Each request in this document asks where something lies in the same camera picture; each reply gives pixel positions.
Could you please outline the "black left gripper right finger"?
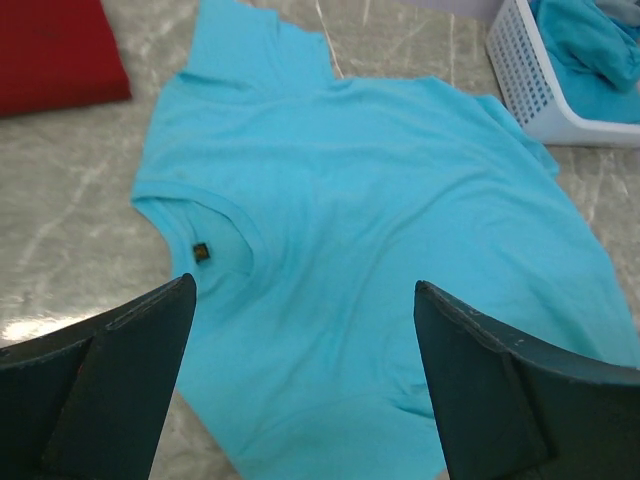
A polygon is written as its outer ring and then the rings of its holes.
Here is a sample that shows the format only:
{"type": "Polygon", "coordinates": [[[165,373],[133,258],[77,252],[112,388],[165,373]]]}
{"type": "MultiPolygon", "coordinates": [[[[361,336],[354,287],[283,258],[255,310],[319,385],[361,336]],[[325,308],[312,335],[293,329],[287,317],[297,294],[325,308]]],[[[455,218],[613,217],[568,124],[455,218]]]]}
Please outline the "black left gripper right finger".
{"type": "Polygon", "coordinates": [[[635,479],[639,372],[489,317],[429,282],[414,324],[453,479],[635,479]]]}

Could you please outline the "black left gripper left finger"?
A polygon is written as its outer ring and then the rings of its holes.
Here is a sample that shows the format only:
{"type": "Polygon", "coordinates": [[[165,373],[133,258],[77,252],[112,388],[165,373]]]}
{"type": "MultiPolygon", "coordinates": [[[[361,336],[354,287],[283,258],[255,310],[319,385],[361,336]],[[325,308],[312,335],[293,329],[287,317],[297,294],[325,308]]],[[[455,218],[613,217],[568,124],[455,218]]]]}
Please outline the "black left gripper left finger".
{"type": "Polygon", "coordinates": [[[2,478],[148,478],[195,305],[185,274],[2,348],[2,478]]]}

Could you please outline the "light blue t-shirt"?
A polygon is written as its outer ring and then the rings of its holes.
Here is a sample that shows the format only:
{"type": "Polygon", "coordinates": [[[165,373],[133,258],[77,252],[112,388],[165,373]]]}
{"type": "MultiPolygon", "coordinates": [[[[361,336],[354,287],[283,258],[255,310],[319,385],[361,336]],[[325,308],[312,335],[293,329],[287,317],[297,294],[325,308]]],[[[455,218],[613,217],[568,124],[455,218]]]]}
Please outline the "light blue t-shirt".
{"type": "Polygon", "coordinates": [[[575,353],[637,366],[614,267],[549,152],[492,96],[337,79],[325,38],[204,1],[132,191],[198,287],[182,396],[246,479],[445,467],[419,280],[575,353]]]}

